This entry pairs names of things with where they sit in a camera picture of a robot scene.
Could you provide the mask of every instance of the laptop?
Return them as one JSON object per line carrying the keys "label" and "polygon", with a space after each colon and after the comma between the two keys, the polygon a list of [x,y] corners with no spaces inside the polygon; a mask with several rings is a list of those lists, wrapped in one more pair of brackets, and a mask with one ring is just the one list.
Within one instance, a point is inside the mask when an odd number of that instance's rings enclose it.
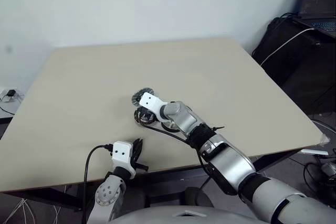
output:
{"label": "laptop", "polygon": [[302,0],[293,20],[336,38],[336,0]]}

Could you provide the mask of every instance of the white cable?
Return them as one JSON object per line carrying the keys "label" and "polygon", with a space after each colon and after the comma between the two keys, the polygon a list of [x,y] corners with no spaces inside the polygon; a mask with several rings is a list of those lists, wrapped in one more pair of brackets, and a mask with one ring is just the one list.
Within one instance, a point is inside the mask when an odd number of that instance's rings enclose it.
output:
{"label": "white cable", "polygon": [[34,214],[33,214],[33,211],[31,210],[29,204],[26,202],[27,200],[25,200],[24,204],[26,205],[26,207],[28,208],[32,218],[33,218],[33,223],[35,224],[35,217],[34,217]]}
{"label": "white cable", "polygon": [[312,121],[313,123],[315,123],[315,124],[318,124],[318,125],[321,125],[321,126],[325,127],[325,128],[328,129],[329,131],[331,131],[331,132],[333,132],[333,133],[336,134],[336,131],[334,131],[333,128],[328,127],[328,126],[326,126],[326,125],[324,125],[324,124],[322,124],[322,123],[320,123],[320,122],[318,122],[318,121],[315,121],[315,120],[311,120],[311,121]]}
{"label": "white cable", "polygon": [[303,30],[303,31],[299,32],[298,34],[294,35],[293,37],[291,37],[289,40],[287,40],[285,43],[283,43],[280,47],[278,47],[278,49],[276,49],[273,53],[271,53],[269,56],[267,56],[266,59],[263,60],[263,62],[260,65],[262,66],[265,63],[265,61],[268,60],[269,57],[271,57],[273,54],[275,54],[280,48],[282,48],[285,44],[290,42],[292,39],[298,37],[300,34],[303,34],[306,31],[310,31],[310,30],[315,30],[315,29],[314,28],[308,28],[306,30]]}
{"label": "white cable", "polygon": [[[67,186],[64,186],[64,192],[63,193],[65,193],[67,191]],[[56,213],[56,216],[55,216],[55,219],[54,219],[54,222],[53,222],[53,224],[57,224],[57,221],[58,221],[58,214],[59,214],[59,212],[61,211],[61,208],[62,207],[59,207],[58,208],[58,211],[57,211],[57,209],[56,209],[56,206],[53,206],[54,207],[54,210],[55,210],[55,213]]]}
{"label": "white cable", "polygon": [[26,217],[26,211],[25,211],[25,204],[22,204],[22,210],[23,210],[23,216],[25,217],[25,224],[27,224],[27,217]]}
{"label": "white cable", "polygon": [[55,213],[56,213],[56,216],[55,216],[55,219],[54,219],[54,224],[57,224],[57,216],[58,216],[58,212],[57,212],[57,209],[55,206],[54,207],[54,210],[55,210]]}
{"label": "white cable", "polygon": [[16,213],[17,210],[20,209],[20,207],[26,202],[26,199],[21,199],[20,202],[16,205],[16,207],[14,207],[13,211],[9,214],[9,216],[7,217],[7,219],[2,223],[2,224],[6,224],[9,219]]}

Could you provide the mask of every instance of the black connector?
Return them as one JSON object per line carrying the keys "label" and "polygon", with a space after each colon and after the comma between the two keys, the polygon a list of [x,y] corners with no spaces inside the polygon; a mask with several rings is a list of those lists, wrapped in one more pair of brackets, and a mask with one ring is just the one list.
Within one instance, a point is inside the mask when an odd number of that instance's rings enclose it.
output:
{"label": "black connector", "polygon": [[104,148],[107,149],[109,152],[113,152],[113,144],[106,144]]}
{"label": "black connector", "polygon": [[14,89],[10,89],[8,92],[7,92],[7,95],[8,97],[13,97],[14,95],[16,94],[16,91]]}

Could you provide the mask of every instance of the gear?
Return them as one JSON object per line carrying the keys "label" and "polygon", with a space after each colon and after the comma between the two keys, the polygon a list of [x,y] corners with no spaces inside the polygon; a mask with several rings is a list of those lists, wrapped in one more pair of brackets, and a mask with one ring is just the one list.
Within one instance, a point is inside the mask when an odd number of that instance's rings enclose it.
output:
{"label": "gear", "polygon": [[144,125],[154,123],[157,120],[154,113],[142,106],[134,112],[134,119],[137,123]]}
{"label": "gear", "polygon": [[140,106],[139,102],[140,102],[143,94],[145,94],[146,92],[154,95],[154,91],[151,88],[143,88],[132,96],[133,105],[139,107]]}

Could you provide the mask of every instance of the wooden table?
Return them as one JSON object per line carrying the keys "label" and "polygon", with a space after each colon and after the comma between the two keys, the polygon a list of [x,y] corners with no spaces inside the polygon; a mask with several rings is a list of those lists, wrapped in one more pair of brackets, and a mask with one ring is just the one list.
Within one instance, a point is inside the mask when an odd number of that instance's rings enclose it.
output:
{"label": "wooden table", "polygon": [[[144,139],[139,163],[150,172],[198,164],[189,146],[135,124],[131,96],[150,87],[181,100],[248,156],[328,139],[230,38],[57,49],[0,141],[0,191],[83,181],[96,145]],[[89,180],[112,167],[91,157]]]}

